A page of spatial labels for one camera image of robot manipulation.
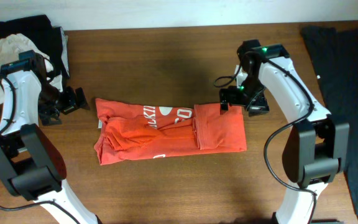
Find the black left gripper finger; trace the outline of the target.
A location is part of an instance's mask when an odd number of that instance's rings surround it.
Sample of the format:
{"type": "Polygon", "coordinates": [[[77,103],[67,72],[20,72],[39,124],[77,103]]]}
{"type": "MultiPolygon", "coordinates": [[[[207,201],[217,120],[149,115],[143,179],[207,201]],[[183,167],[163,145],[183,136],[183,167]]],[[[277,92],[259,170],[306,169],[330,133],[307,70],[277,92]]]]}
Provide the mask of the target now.
{"type": "Polygon", "coordinates": [[[75,90],[76,93],[76,105],[77,107],[84,109],[84,110],[90,110],[90,106],[86,100],[85,93],[82,88],[77,88],[75,90]]]}
{"type": "Polygon", "coordinates": [[[77,109],[76,107],[76,95],[72,87],[68,86],[64,89],[61,95],[61,112],[63,114],[72,113],[77,109]]]}

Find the red orange t-shirt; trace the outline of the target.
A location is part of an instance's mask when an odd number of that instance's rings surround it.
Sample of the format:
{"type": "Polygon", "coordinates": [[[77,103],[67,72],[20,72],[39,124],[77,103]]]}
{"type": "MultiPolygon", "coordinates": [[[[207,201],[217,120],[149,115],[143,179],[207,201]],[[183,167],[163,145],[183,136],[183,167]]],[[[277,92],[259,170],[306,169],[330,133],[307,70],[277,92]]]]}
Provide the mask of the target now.
{"type": "Polygon", "coordinates": [[[101,165],[247,149],[239,106],[222,113],[217,103],[181,108],[98,98],[96,111],[101,134],[94,149],[101,165]]]}

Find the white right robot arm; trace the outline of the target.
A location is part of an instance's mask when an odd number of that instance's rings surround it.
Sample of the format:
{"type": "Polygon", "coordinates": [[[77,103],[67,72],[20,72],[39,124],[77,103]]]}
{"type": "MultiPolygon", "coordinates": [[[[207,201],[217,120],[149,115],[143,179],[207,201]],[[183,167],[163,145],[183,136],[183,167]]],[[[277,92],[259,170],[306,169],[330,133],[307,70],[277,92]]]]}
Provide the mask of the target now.
{"type": "Polygon", "coordinates": [[[264,96],[268,90],[278,103],[287,124],[273,132],[264,144],[264,161],[273,178],[286,188],[272,223],[312,223],[318,197],[342,172],[346,163],[349,123],[333,115],[309,91],[297,74],[290,54],[281,44],[262,46],[245,40],[237,49],[239,65],[228,79],[235,85],[219,85],[221,113],[241,106],[249,116],[269,112],[264,96]],[[282,154],[284,182],[268,159],[271,140],[289,129],[282,154]]]}

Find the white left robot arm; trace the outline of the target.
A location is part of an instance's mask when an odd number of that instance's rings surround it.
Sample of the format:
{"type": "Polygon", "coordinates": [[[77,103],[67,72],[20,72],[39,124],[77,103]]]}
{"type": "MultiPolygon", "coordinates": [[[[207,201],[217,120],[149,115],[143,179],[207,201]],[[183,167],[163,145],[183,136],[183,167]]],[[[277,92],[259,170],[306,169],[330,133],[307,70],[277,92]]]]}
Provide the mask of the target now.
{"type": "Polygon", "coordinates": [[[51,82],[45,57],[33,50],[0,68],[0,180],[11,195],[28,201],[19,207],[0,205],[0,210],[41,206],[59,223],[100,223],[72,191],[62,155],[39,128],[61,124],[61,114],[89,105],[82,88],[59,90],[51,82]]]}

